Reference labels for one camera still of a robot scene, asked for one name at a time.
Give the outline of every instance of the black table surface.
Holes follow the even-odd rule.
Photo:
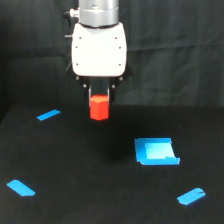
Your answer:
[[[44,121],[50,110],[60,114]],[[177,166],[136,162],[134,139],[169,137]],[[224,223],[224,109],[13,105],[0,124],[1,224]],[[36,192],[21,197],[7,183]],[[177,197],[202,188],[185,206]]]

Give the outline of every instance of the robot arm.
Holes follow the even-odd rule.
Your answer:
[[[123,80],[127,44],[123,24],[119,22],[118,0],[79,0],[78,10],[64,17],[78,17],[72,38],[72,68],[88,91],[90,117],[109,117],[109,104],[117,79]]]

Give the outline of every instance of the red cube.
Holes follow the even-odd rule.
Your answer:
[[[97,121],[109,118],[109,98],[107,95],[94,95],[91,97],[90,117]]]

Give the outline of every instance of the blue folded paper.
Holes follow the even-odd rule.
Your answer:
[[[201,188],[195,188],[192,191],[177,198],[180,204],[189,205],[190,203],[205,196],[204,191]]]
[[[139,138],[135,139],[137,161],[142,165],[178,165],[171,146],[170,138]]]

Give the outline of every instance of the black surface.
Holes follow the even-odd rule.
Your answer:
[[[123,105],[224,106],[224,1],[120,0],[129,78]],[[64,10],[78,0],[0,0],[0,58],[12,103],[82,103]]]
[[[85,107],[14,105],[0,125],[0,223],[223,223],[223,124],[223,109],[113,107],[96,122]],[[137,163],[140,137],[171,137],[180,165]],[[36,195],[17,195],[14,179]],[[178,203],[196,187],[207,196]]]

